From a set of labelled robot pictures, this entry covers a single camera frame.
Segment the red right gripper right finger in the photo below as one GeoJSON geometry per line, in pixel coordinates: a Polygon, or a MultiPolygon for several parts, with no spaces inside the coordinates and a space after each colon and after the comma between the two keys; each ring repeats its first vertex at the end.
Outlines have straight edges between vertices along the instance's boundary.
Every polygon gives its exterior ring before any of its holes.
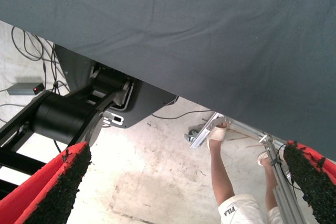
{"type": "Polygon", "coordinates": [[[335,163],[316,150],[288,140],[283,151],[293,181],[318,223],[335,223],[335,163]]]}

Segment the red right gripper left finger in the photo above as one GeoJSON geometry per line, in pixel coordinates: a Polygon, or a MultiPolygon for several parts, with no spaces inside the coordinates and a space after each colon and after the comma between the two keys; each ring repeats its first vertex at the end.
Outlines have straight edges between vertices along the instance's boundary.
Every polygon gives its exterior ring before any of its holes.
{"type": "Polygon", "coordinates": [[[1,223],[66,223],[90,163],[87,142],[66,148],[1,200],[1,223]]]}

